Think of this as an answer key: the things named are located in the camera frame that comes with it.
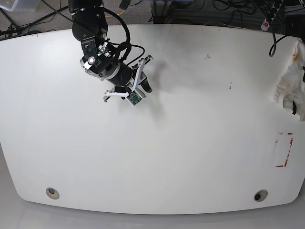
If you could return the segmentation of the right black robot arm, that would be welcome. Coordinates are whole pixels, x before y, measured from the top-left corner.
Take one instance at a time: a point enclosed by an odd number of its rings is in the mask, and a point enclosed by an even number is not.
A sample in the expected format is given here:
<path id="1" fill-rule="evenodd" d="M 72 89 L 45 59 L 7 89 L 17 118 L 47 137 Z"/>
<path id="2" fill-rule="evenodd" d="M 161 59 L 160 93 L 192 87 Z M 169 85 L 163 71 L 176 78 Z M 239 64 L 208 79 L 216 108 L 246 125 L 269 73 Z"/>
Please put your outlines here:
<path id="1" fill-rule="evenodd" d="M 103 100 L 111 97 L 120 97 L 127 100 L 132 106 L 151 93 L 147 76 L 144 73 L 145 65 L 152 60 L 148 55 L 137 57 L 135 65 L 124 63 L 134 45 L 131 44 L 131 35 L 122 18 L 106 9 L 101 0 L 70 0 L 69 12 L 72 15 L 72 33 L 81 43 L 83 57 L 80 60 L 82 69 L 89 75 L 109 81 L 113 88 L 105 92 Z M 108 38 L 108 24 L 106 14 L 115 17 L 126 34 L 126 40 L 120 44 L 110 42 Z"/>

